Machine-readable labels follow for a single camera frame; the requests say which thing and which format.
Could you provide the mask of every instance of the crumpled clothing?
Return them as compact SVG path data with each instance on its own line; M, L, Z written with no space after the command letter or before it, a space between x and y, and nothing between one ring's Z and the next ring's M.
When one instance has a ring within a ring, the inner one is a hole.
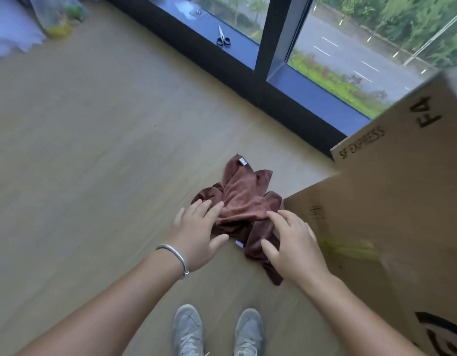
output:
M274 269L261 248L261 240L266 239L278 250L279 239L274 235L273 222L266 212L277 212L282 198L273 191L267 192L273 172L254 172L240 155L228 161L222 182L204 188L192 200L212 200L212 206L220 201L224 207L218 216L213 232L227 233L244 245L244 254L263 266L270 280L279 285L283 278Z

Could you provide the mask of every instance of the scissors blade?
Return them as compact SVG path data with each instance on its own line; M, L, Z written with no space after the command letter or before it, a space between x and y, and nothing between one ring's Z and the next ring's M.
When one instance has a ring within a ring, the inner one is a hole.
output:
M224 36L224 33L222 32L222 29L220 28L220 25L218 25L218 31L220 32L220 37L222 38L222 41L224 41L225 36Z

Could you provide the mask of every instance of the white pole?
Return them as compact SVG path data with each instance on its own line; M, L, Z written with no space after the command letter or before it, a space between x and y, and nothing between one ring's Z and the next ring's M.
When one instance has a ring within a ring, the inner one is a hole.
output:
M444 31L446 31L453 23L455 23L457 21L457 15L455 17L453 17L451 19L450 22L448 22L447 24L445 24L445 26L440 29L432 38L430 38L428 41L426 41L426 43L421 46L418 51L416 51L409 59L407 59L403 66L406 66L408 65L416 56L418 56L418 54L423 51L426 47L428 47L429 45L431 45L431 43L436 40L440 35L442 35L444 33Z

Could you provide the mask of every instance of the shoe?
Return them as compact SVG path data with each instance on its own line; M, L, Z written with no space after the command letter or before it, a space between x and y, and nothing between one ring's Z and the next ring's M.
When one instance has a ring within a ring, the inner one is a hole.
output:
M184 305L177 310L172 343L176 356L204 356L202 319L194 306Z
M238 318L235 329L234 356L262 356L263 320L255 309L246 309Z

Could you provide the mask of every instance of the bangle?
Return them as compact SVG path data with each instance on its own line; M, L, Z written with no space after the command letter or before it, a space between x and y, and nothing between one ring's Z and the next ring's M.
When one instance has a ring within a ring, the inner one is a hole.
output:
M171 245L162 244L162 245L159 245L158 247L156 247L156 250L159 250L159 249L169 250L174 255L176 255L176 257L179 259L180 262L182 262L182 265L184 266L184 275L181 277L181 280L185 279L189 275L189 269L187 268L187 264L184 261L184 258L182 257L182 255Z

